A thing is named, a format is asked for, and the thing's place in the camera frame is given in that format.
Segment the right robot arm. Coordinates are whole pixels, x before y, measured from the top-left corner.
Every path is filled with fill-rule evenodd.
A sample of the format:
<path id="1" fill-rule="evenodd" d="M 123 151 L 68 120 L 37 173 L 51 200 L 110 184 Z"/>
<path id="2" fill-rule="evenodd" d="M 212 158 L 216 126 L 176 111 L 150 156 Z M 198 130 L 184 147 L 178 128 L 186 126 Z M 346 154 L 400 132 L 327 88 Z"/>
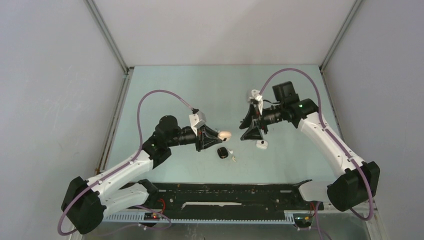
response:
<path id="1" fill-rule="evenodd" d="M 319 149 L 330 165 L 336 180 L 333 183 L 307 180 L 291 194 L 291 204 L 304 209 L 312 201 L 330 202 L 340 212 L 372 199 L 377 192 L 380 167 L 365 162 L 351 150 L 319 113 L 318 105 L 310 98 L 300 99 L 292 82 L 273 86 L 277 103 L 264 108 L 260 91 L 251 90 L 249 109 L 239 128 L 245 129 L 241 140 L 263 141 L 268 126 L 282 121 L 293 124 Z"/>

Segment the beige earbud charging case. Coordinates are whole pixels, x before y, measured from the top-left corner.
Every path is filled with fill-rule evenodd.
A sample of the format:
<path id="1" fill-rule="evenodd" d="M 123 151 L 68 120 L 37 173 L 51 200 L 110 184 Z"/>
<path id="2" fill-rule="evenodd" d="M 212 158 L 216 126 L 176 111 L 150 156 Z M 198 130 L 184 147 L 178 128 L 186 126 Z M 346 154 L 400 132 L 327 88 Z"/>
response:
<path id="1" fill-rule="evenodd" d="M 218 138 L 223 142 L 228 142 L 232 137 L 232 133 L 229 131 L 220 131 L 218 133 Z"/>

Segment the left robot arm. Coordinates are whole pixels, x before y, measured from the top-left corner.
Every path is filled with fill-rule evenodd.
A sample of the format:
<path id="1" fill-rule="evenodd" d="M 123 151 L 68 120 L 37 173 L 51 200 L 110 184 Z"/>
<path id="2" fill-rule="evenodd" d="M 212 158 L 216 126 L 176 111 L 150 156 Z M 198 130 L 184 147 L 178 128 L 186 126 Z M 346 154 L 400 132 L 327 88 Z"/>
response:
<path id="1" fill-rule="evenodd" d="M 74 178 L 63 199 L 60 220 L 68 218 L 74 230 L 84 235 L 111 214 L 140 205 L 156 206 L 158 189 L 147 179 L 127 188 L 124 185 L 162 164 L 171 156 L 171 147 L 194 144 L 199 152 L 226 142 L 232 136 L 229 131 L 209 128 L 197 113 L 189 115 L 189 119 L 194 126 L 181 128 L 174 116 L 163 116 L 152 136 L 126 160 L 87 180 L 80 176 Z"/>

